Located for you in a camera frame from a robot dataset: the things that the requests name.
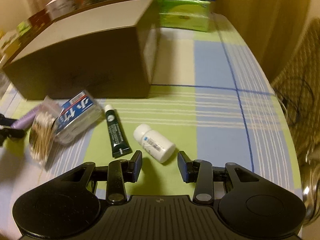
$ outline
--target black object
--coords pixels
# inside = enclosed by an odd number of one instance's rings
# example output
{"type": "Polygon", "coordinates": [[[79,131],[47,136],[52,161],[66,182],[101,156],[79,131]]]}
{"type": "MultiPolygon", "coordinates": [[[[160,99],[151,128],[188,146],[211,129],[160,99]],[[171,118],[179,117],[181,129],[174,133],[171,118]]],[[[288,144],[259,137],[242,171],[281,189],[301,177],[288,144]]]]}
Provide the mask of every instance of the black object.
{"type": "Polygon", "coordinates": [[[183,181],[196,182],[193,201],[187,195],[127,200],[124,183],[136,182],[141,166],[140,151],[105,167],[84,163],[25,193],[12,210],[21,240],[299,239],[303,202],[235,163],[212,167],[181,151],[183,181]],[[106,200],[101,200],[94,192],[97,181],[105,180],[106,200]],[[213,181],[224,183],[222,199],[214,199],[213,181]]]}
{"type": "MultiPolygon", "coordinates": [[[[3,114],[0,114],[0,125],[11,126],[16,119],[6,118],[3,114]]],[[[4,127],[0,130],[0,147],[2,147],[4,140],[9,138],[23,138],[25,136],[25,131],[20,129],[13,129],[4,127]]]]}

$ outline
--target purple object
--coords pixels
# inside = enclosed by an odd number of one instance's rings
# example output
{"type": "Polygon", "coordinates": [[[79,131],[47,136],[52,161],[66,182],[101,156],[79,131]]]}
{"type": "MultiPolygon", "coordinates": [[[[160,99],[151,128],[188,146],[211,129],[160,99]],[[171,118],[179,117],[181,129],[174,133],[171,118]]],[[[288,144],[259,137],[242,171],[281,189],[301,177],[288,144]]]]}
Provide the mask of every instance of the purple object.
{"type": "Polygon", "coordinates": [[[22,129],[27,130],[31,127],[33,120],[36,117],[36,113],[39,110],[39,106],[41,104],[37,105],[33,109],[31,109],[29,112],[27,112],[23,117],[21,117],[19,120],[15,121],[10,127],[15,129],[22,129]]]}

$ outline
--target tube cap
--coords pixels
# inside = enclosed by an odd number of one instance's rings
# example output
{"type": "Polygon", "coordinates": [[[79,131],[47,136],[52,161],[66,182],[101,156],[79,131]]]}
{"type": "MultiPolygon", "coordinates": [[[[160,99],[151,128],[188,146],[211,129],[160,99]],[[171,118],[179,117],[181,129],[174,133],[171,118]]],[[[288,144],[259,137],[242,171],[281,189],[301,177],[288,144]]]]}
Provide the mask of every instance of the tube cap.
{"type": "Polygon", "coordinates": [[[114,110],[114,108],[112,107],[112,105],[106,105],[104,107],[104,112],[109,111],[109,110],[114,110]]]}
{"type": "Polygon", "coordinates": [[[152,130],[152,128],[149,125],[143,123],[134,130],[133,137],[138,143],[141,143],[143,136],[150,130],[152,130]]]}

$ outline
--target blue label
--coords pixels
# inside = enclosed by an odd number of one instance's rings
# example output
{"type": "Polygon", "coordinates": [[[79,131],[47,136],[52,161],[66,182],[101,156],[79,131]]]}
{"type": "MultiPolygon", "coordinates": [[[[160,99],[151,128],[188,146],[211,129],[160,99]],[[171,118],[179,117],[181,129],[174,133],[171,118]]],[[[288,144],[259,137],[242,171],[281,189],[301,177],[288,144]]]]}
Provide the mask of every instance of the blue label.
{"type": "Polygon", "coordinates": [[[92,100],[83,91],[62,105],[63,111],[59,117],[57,132],[60,132],[79,115],[93,106],[92,100]]]}

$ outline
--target plastic case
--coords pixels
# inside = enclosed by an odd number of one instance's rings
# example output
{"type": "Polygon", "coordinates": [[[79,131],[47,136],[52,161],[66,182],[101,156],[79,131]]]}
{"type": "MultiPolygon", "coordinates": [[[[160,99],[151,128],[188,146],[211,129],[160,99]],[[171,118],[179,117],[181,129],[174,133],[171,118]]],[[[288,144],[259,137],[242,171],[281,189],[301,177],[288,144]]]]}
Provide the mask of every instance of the plastic case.
{"type": "Polygon", "coordinates": [[[103,116],[103,109],[86,90],[64,103],[62,108],[55,141],[64,145],[103,116]]]}

